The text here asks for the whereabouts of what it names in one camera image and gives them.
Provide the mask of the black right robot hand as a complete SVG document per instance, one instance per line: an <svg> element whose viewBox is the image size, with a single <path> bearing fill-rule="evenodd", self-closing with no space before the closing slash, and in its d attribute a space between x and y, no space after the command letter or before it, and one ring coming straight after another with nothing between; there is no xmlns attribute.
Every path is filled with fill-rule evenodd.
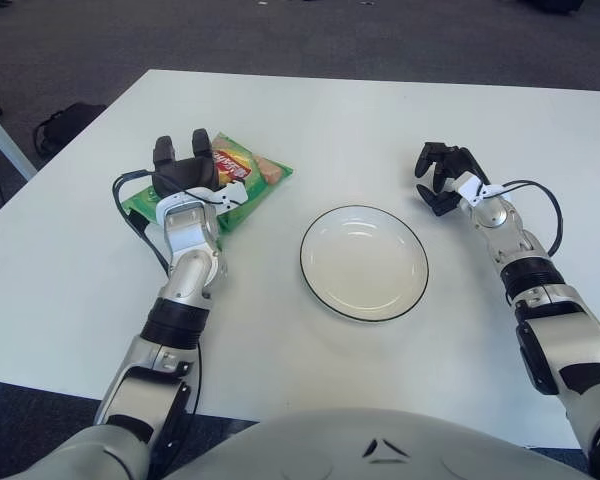
<svg viewBox="0 0 600 480"><path fill-rule="evenodd" d="M415 165L415 177L422 178L431 167L434 167L432 188L422 184L418 184L416 188L423 201L438 217L454 210L461 200L459 193L443 190L449 179L457 180L462 174L469 172L484 185L490 184L487 175L466 147L426 142Z"/></svg>

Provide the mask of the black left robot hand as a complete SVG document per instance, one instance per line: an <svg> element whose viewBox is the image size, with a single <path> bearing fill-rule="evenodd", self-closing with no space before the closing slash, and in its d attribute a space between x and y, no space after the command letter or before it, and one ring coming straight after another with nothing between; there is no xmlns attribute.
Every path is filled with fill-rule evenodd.
<svg viewBox="0 0 600 480"><path fill-rule="evenodd" d="M211 142L204 128L193 132L192 150L192 157L177 160L170 136L161 136L156 140L153 150L155 174L152 176L152 185L159 198L196 187L204 187L211 191L220 188Z"/></svg>

